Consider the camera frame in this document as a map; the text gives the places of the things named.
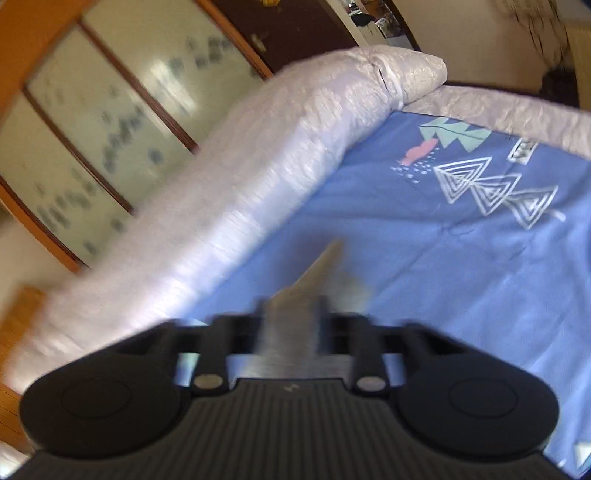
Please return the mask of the blue patterned bed sheet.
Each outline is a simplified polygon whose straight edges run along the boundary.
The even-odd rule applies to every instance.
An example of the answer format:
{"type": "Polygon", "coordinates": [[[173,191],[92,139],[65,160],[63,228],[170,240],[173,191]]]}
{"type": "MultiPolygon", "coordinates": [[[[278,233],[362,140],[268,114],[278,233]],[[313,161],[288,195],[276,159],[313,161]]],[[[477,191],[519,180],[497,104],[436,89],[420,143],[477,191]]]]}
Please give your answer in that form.
{"type": "Polygon", "coordinates": [[[394,113],[228,281],[187,309],[196,324],[248,311],[332,240],[384,325],[417,320],[548,383],[547,452],[590,466],[590,164],[456,119],[394,113]]]}

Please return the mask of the white mattress cover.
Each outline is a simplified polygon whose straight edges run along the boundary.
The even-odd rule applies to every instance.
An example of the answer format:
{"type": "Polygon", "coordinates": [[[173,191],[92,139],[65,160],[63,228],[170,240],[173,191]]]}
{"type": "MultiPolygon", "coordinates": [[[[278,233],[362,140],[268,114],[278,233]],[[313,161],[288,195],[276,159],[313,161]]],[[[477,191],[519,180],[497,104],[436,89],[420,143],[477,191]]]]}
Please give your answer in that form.
{"type": "Polygon", "coordinates": [[[591,154],[589,112],[527,95],[444,85],[404,110],[536,140],[586,160],[591,154]]]}

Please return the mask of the glass sliding wardrobe doors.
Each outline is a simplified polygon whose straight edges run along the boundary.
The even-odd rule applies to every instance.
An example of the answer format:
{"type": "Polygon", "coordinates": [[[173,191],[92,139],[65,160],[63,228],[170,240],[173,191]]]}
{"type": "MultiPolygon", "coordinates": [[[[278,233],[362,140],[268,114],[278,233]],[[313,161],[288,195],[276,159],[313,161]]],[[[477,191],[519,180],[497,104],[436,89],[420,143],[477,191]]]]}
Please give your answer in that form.
{"type": "Polygon", "coordinates": [[[70,270],[96,262],[270,70],[211,1],[11,1],[39,24],[1,121],[1,199],[70,270]]]}

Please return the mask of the dark wooden door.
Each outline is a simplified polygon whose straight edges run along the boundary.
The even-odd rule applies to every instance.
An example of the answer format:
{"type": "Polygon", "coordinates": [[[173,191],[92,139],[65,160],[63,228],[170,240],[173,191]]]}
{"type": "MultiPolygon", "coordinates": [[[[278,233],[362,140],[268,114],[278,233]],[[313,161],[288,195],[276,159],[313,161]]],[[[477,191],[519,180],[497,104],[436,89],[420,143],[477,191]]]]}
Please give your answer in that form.
{"type": "Polygon", "coordinates": [[[216,0],[214,5],[274,73],[290,63],[358,45],[325,1],[216,0]]]}

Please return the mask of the light grey knit pants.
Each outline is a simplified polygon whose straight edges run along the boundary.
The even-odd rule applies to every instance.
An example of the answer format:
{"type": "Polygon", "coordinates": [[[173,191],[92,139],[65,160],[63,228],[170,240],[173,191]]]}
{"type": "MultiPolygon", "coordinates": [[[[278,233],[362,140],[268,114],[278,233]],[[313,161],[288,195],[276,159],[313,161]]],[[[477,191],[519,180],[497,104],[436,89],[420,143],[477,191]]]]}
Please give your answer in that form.
{"type": "Polygon", "coordinates": [[[321,379],[348,377],[347,355],[322,355],[321,313],[363,314],[370,288],[342,267],[345,243],[335,240],[294,284],[263,304],[252,356],[239,368],[239,378],[321,379]]]}

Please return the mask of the wooden headboard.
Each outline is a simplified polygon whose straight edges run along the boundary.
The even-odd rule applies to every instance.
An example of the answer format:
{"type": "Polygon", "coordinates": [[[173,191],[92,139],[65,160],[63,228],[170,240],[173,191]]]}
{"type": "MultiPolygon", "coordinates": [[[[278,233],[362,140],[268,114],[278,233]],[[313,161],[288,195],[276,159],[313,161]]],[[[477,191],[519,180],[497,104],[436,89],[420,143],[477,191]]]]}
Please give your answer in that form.
{"type": "Polygon", "coordinates": [[[31,285],[22,285],[1,308],[1,442],[22,453],[30,453],[31,444],[22,428],[19,404],[21,388],[12,379],[11,368],[46,293],[31,285]]]}

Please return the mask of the white lavender rolled quilt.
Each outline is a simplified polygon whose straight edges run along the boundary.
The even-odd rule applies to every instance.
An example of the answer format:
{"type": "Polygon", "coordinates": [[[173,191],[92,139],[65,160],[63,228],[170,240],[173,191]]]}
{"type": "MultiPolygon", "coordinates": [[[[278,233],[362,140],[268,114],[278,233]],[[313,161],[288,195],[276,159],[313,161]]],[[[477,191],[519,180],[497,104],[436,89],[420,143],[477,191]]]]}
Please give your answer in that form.
{"type": "Polygon", "coordinates": [[[20,392],[180,317],[286,222],[349,148],[447,77],[439,57],[379,45],[294,62],[264,82],[142,204],[93,267],[44,301],[11,368],[20,392]]]}

